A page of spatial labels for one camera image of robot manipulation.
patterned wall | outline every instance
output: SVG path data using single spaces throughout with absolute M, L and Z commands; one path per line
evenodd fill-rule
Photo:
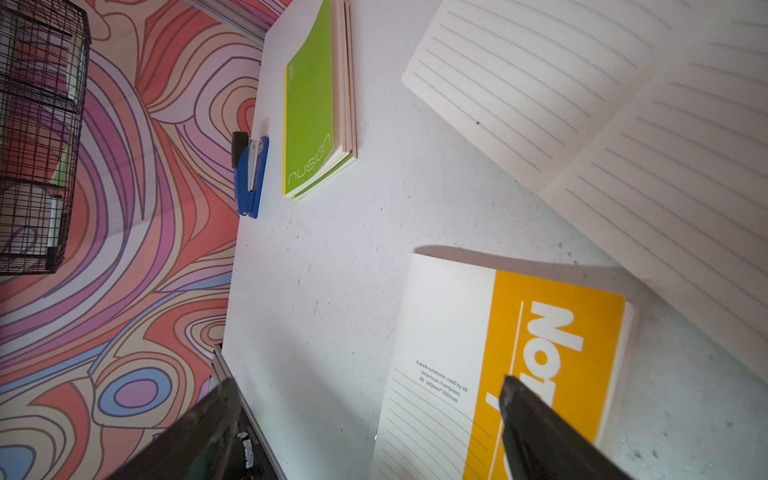
M 180 0 L 77 3 L 94 41 L 66 263 L 0 279 L 6 480 L 105 477 L 205 394 L 223 337 L 230 132 L 261 52 Z

wire basket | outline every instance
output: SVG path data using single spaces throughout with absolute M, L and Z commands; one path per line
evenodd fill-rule
M 66 0 L 0 0 L 0 275 L 64 261 L 90 44 Z

white table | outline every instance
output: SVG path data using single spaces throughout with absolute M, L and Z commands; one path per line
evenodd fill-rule
M 266 36 L 253 136 L 271 146 L 259 218 L 240 221 L 223 352 L 287 477 L 368 478 L 409 253 L 442 246 L 640 306 L 620 467 L 766 478 L 768 386 L 402 85 L 438 4 L 352 1 L 359 160 L 296 203 L 280 194 L 283 69 L 319 0 L 293 0 Z

white page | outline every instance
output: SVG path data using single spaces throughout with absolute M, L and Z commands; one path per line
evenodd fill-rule
M 411 255 L 372 480 L 462 478 L 495 278 L 490 268 Z M 422 372 L 448 376 L 468 391 L 451 393 L 454 402 L 421 382 L 429 379 Z
M 768 379 L 768 2 L 711 23 L 543 198 Z
M 444 0 L 402 81 L 540 193 L 714 0 Z

green notebook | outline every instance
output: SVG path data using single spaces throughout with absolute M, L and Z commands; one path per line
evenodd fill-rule
M 285 70 L 283 195 L 306 194 L 349 163 L 349 52 L 338 0 L 323 0 Z

